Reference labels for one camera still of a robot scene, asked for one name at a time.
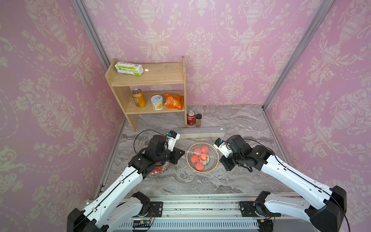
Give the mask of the beige plastic wrap dispenser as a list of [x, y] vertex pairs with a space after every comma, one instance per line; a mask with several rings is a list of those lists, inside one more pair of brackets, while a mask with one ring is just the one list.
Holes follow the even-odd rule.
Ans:
[[180, 134], [180, 139], [222, 138], [226, 134], [223, 127], [177, 128], [174, 131]]

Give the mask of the patterned plate with peaches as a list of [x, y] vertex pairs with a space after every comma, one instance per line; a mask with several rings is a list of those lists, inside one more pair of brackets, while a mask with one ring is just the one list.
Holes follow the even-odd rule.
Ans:
[[206, 174], [219, 165], [218, 151], [208, 143], [196, 143], [186, 153], [188, 166], [195, 172]]

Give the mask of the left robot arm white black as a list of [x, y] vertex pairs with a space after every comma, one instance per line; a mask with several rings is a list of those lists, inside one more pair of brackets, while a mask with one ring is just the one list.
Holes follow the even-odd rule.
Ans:
[[68, 215], [67, 231], [113, 232], [132, 217], [152, 215], [150, 199], [143, 193], [136, 192], [126, 202], [122, 200], [159, 165], [178, 163], [185, 154], [184, 150], [175, 147], [179, 138], [174, 131], [154, 135], [107, 190], [84, 209], [76, 208]]

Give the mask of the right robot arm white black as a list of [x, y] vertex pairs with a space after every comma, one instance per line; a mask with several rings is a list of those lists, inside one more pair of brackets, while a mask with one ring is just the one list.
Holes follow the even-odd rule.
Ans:
[[320, 232], [338, 232], [347, 222], [347, 193], [335, 185], [329, 187], [306, 176], [282, 159], [268, 147], [258, 143], [251, 147], [247, 139], [233, 135], [226, 141], [218, 138], [214, 142], [222, 157], [220, 162], [227, 171], [239, 166], [249, 172], [253, 169], [279, 180], [301, 196], [294, 200], [289, 197], [262, 191], [254, 202], [261, 216], [284, 214], [310, 222]]

